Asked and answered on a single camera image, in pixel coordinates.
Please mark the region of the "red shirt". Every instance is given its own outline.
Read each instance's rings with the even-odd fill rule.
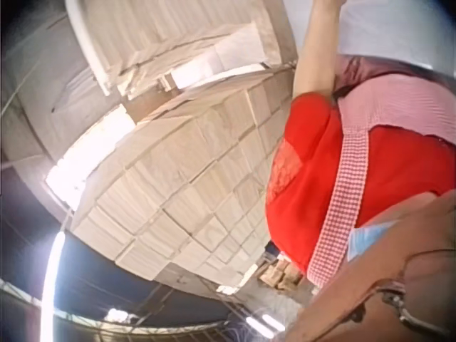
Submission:
[[[342,148],[337,108],[318,94],[291,104],[266,197],[272,241],[306,272],[323,226]],[[423,192],[456,187],[453,145],[402,128],[369,132],[369,166],[357,227]]]

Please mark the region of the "bare forearm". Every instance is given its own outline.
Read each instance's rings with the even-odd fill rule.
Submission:
[[[331,97],[341,4],[340,0],[313,0],[309,27],[294,77],[294,98],[310,92]]]

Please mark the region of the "bright window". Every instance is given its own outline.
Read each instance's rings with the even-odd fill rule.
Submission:
[[[49,172],[46,183],[71,209],[77,210],[87,177],[135,128],[123,105],[85,132]]]

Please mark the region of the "face mask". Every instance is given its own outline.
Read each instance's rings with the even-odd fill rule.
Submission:
[[[354,257],[367,251],[368,248],[380,239],[386,230],[396,222],[397,221],[389,221],[373,226],[352,229],[348,236],[347,260],[350,261]]]

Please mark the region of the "apron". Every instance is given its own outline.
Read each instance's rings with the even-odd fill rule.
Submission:
[[[338,101],[343,142],[336,183],[307,270],[323,285],[338,271],[355,228],[368,170],[369,131],[378,125],[434,135],[456,145],[456,97],[436,83],[404,75],[371,79]]]

